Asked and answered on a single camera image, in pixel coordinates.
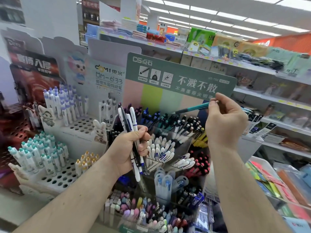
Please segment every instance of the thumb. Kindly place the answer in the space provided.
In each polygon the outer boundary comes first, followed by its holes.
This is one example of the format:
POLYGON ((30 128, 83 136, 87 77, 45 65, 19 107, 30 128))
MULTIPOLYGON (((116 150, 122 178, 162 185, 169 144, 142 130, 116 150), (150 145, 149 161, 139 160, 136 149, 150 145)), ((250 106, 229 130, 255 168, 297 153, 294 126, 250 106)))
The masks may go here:
POLYGON ((216 101, 210 101, 208 105, 208 115, 219 115, 220 110, 219 110, 219 105, 217 104, 216 101))
POLYGON ((140 138, 142 138, 144 136, 146 132, 146 128, 145 127, 141 127, 138 131, 136 132, 129 132, 129 133, 126 133, 126 139, 129 140, 129 141, 137 141, 139 140, 140 138))

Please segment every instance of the left hand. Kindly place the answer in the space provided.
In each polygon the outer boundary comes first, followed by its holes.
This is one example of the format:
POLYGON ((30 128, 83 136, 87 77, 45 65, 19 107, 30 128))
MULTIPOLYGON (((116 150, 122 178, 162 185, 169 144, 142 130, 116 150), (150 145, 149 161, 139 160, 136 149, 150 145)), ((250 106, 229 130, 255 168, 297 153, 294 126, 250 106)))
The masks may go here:
POLYGON ((121 133, 114 140, 110 148, 104 154, 111 160, 111 165, 114 165, 114 170, 118 177, 132 170, 132 163, 130 158, 130 153, 133 148, 133 142, 140 140, 138 145, 138 152, 140 156, 146 156, 147 142, 151 139, 150 135, 147 133, 148 128, 143 125, 138 125, 138 131, 121 133))

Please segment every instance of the green packaging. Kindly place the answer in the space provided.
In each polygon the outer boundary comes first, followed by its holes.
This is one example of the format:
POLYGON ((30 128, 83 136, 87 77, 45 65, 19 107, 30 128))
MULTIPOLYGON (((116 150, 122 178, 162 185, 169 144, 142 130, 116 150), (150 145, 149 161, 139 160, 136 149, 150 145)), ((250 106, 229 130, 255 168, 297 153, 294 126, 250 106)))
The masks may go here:
POLYGON ((188 42, 196 41, 200 45, 212 46, 216 32, 192 27, 189 33, 188 42))

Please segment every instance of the blue pen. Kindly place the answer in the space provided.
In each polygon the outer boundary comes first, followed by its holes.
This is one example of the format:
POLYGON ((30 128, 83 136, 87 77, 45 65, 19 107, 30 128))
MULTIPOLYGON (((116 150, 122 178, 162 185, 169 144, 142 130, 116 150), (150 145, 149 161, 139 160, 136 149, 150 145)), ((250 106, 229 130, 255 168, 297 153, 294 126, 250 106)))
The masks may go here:
POLYGON ((181 113, 186 113, 186 112, 193 111, 193 110, 207 109, 208 105, 209 105, 209 102, 206 102, 206 103, 203 103, 203 104, 200 104, 200 105, 196 105, 196 106, 193 106, 193 107, 189 107, 189 108, 186 108, 186 109, 175 111, 172 114, 181 114, 181 113))

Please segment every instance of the white rabbit figurine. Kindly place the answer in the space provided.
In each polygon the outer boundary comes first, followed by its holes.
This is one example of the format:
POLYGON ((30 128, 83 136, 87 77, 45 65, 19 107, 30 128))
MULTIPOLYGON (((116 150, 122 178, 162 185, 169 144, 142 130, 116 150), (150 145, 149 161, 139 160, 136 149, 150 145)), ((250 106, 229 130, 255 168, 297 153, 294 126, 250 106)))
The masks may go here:
POLYGON ((94 130, 91 132, 91 135, 95 136, 95 141, 106 144, 107 140, 107 130, 106 123, 99 123, 96 119, 93 120, 94 130))

